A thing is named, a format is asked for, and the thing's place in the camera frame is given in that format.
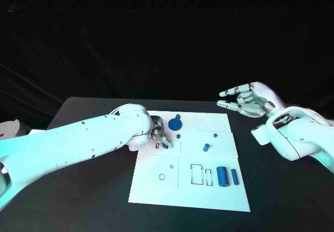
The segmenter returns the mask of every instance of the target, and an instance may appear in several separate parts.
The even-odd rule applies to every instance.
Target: small blue part
[[[237,176],[236,176],[236,171],[234,171],[234,169],[231,169],[231,176],[233,176],[234,185],[239,185],[239,181],[237,181]]]
[[[210,146],[208,144],[204,145],[203,151],[207,151],[208,146]]]
[[[183,127],[183,122],[180,121],[180,115],[175,115],[175,118],[172,118],[168,121],[168,128],[174,131],[177,131]]]
[[[230,185],[226,167],[217,167],[217,184],[220,187],[227,187]]]

